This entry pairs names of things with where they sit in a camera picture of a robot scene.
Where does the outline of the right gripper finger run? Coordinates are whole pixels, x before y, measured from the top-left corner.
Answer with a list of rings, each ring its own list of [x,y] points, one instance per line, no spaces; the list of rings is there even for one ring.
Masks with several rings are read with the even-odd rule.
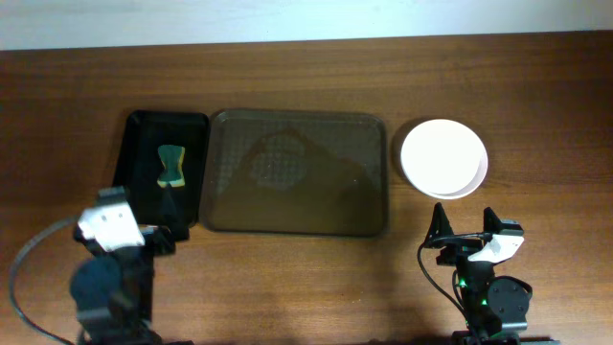
[[[438,202],[434,206],[431,223],[425,238],[427,240],[435,240],[440,237],[451,235],[453,235],[453,230],[449,219],[446,216],[443,205]]]
[[[500,231],[503,229],[502,221],[496,216],[496,214],[490,207],[487,207],[484,210],[483,229],[485,233],[490,234],[499,234]]]

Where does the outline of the green and yellow sponge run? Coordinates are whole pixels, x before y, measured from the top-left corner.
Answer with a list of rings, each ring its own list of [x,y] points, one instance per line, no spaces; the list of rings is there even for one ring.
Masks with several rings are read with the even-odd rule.
[[[157,150],[163,171],[157,178],[157,184],[162,188],[184,187],[185,177],[183,173],[183,160],[185,148],[176,145],[163,145]]]

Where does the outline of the white plate with brown smear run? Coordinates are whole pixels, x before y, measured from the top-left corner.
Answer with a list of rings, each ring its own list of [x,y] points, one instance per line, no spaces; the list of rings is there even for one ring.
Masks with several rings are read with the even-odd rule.
[[[489,159],[482,139],[470,127],[452,120],[419,123],[404,136],[399,165],[421,193],[437,199],[459,199],[485,181]]]

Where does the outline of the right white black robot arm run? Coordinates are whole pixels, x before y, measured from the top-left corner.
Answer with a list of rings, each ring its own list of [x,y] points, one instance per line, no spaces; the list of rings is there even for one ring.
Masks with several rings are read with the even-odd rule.
[[[456,233],[425,199],[399,221],[392,210],[373,187],[207,191],[190,240],[156,264],[154,323],[195,343],[336,344],[460,327],[492,337],[526,313],[528,291],[470,260],[483,227]]]

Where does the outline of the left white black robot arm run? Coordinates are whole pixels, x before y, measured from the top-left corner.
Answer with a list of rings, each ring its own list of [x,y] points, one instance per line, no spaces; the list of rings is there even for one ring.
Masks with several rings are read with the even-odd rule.
[[[70,281],[83,334],[79,344],[162,344],[151,328],[154,258],[175,253],[166,226],[141,226],[127,191],[99,191],[78,217],[74,240],[92,254]]]

